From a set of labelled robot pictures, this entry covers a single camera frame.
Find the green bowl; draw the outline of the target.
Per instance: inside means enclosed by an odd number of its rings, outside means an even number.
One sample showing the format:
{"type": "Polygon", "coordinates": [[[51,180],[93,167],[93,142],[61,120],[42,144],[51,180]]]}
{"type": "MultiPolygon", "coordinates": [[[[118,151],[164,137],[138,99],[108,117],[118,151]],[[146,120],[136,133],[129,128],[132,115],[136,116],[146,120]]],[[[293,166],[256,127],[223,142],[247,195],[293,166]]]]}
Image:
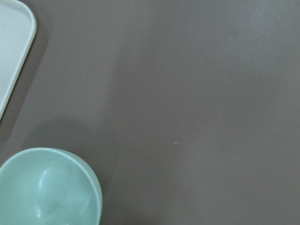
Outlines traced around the green bowl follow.
{"type": "Polygon", "coordinates": [[[0,168],[3,225],[98,225],[102,208],[95,172],[74,153],[31,148],[0,168]]]}

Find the cream rabbit serving tray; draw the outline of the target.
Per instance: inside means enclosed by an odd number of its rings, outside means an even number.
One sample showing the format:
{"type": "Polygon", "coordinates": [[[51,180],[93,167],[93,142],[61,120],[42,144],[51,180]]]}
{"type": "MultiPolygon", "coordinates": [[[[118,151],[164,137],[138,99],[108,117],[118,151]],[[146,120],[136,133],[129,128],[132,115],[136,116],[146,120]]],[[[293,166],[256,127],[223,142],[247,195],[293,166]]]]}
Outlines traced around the cream rabbit serving tray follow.
{"type": "Polygon", "coordinates": [[[16,80],[37,31],[31,9],[18,0],[0,2],[0,115],[4,114],[16,80]]]}

